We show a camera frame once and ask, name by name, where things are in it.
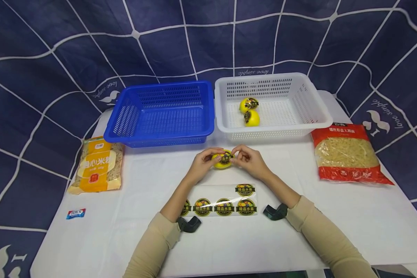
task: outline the basket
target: basket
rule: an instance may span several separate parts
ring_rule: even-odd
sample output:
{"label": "basket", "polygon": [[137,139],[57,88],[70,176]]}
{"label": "basket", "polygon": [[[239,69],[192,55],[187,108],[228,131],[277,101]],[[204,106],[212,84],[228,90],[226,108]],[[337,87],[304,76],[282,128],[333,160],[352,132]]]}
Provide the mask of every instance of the basket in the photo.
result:
{"label": "basket", "polygon": [[131,86],[122,91],[103,137],[129,147],[204,143],[214,118],[207,81]]}
{"label": "basket", "polygon": [[[261,123],[244,125],[240,102],[258,99]],[[217,126],[234,143],[302,137],[332,124],[317,89],[303,73],[224,77],[215,82]]]}

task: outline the yellow fruit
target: yellow fruit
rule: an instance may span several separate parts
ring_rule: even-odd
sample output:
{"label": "yellow fruit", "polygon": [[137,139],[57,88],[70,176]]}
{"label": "yellow fruit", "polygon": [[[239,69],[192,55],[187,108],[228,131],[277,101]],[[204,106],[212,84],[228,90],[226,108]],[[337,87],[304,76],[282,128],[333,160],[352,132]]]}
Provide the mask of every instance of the yellow fruit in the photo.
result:
{"label": "yellow fruit", "polygon": [[259,114],[257,111],[249,110],[244,114],[244,123],[246,126],[259,126]]}
{"label": "yellow fruit", "polygon": [[230,158],[234,158],[235,156],[232,155],[232,153],[228,149],[223,149],[225,152],[224,154],[214,154],[212,155],[212,159],[215,159],[217,156],[221,156],[221,161],[219,161],[217,164],[215,164],[215,168],[218,169],[224,169],[229,167],[232,162],[230,162]]}
{"label": "yellow fruit", "polygon": [[239,111],[244,114],[249,110],[256,109],[258,105],[258,100],[254,99],[253,97],[247,97],[243,99],[239,104]]}

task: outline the rice noodle bag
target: rice noodle bag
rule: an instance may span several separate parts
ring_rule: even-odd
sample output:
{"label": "rice noodle bag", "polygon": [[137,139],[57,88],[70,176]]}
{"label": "rice noodle bag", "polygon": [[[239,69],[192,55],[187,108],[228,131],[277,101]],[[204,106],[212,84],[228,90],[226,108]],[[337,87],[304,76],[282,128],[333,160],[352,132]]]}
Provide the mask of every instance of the rice noodle bag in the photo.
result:
{"label": "rice noodle bag", "polygon": [[124,147],[121,143],[108,143],[103,137],[83,142],[80,164],[68,193],[117,190],[121,186]]}
{"label": "rice noodle bag", "polygon": [[364,126],[333,123],[311,135],[320,179],[393,185],[380,170]]}

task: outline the hand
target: hand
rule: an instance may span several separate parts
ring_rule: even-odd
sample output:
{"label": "hand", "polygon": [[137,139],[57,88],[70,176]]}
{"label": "hand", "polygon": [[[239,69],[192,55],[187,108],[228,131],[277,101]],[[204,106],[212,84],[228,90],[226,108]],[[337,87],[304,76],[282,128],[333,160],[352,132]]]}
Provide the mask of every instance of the hand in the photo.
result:
{"label": "hand", "polygon": [[202,180],[210,168],[221,160],[221,156],[217,156],[212,160],[212,156],[216,153],[223,154],[225,152],[222,147],[210,147],[198,153],[194,158],[188,173],[183,178],[183,181],[185,180],[193,186]]}
{"label": "hand", "polygon": [[239,145],[232,150],[232,154],[238,152],[236,158],[231,158],[232,164],[245,169],[249,174],[257,179],[263,179],[272,174],[269,167],[264,162],[261,154],[246,145]]}

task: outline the white table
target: white table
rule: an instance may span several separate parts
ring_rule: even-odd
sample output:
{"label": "white table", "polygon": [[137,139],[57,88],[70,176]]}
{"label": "white table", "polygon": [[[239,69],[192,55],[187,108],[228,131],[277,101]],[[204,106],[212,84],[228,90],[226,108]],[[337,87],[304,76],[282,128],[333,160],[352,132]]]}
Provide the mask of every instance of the white table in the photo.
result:
{"label": "white table", "polygon": [[[331,94],[320,94],[334,121],[350,123]],[[103,114],[93,136],[103,134],[110,113]],[[121,277],[154,214],[185,175],[194,155],[209,146],[234,147],[215,130],[204,146],[127,148],[121,190],[65,195],[34,260],[32,277]],[[417,263],[417,211],[398,186],[320,181],[309,136],[251,147],[261,151],[271,170],[315,202],[370,264]],[[267,204],[276,207],[278,201],[243,171],[235,167],[213,170],[197,186],[242,182],[256,183],[258,216],[202,218],[197,232],[181,234],[180,242],[167,256],[161,276],[326,267],[287,220],[270,221],[261,214]],[[84,218],[65,219],[69,210],[82,208],[86,208]]]}

